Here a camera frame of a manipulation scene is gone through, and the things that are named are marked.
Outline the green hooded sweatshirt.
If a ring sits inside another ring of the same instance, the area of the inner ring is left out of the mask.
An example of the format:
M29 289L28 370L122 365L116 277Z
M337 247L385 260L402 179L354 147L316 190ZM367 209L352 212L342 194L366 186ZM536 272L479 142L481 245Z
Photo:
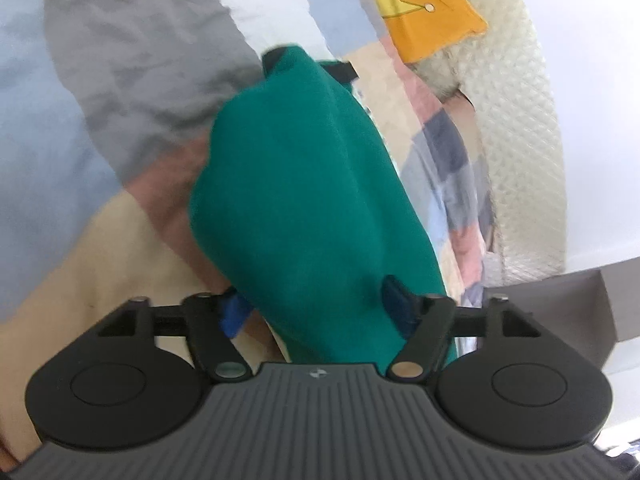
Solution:
M410 326L384 309L384 278L442 294L431 240L332 66L287 46L262 68L214 120L190 198L194 237L293 362L385 370Z

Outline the grey bedside cabinet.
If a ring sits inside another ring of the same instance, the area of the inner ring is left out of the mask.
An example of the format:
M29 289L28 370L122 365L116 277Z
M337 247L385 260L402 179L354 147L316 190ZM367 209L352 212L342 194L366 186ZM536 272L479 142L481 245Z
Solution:
M506 296L547 330L611 375L639 366L640 261L487 287Z

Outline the checkered bed pillow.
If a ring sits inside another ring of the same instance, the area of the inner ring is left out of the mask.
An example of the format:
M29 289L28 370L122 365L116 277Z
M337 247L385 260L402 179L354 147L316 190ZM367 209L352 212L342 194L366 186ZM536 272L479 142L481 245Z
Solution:
M458 129L469 159L475 162L483 156L480 127L473 103L460 90L442 102L449 118Z

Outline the cream quilted headboard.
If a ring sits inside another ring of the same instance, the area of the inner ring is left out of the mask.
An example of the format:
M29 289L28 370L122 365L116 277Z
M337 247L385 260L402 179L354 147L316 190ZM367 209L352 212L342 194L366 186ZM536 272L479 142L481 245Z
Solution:
M444 98L473 104L495 226L487 283L511 285L561 274L566 192L561 133L523 0L468 0L487 32L414 64Z

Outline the patchwork checkered duvet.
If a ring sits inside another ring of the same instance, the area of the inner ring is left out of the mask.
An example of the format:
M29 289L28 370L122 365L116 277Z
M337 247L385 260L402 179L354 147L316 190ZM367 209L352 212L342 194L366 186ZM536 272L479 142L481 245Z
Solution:
M1 466L38 448L32 373L130 296L228 283L190 233L212 121L298 44L358 72L450 295L482 296L474 162L375 0L1 0Z

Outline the yellow crown pillow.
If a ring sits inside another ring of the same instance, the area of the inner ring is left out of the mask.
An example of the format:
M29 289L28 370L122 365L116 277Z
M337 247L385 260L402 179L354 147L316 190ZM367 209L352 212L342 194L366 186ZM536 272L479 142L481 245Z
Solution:
M400 58L417 63L488 24L468 0L375 0Z

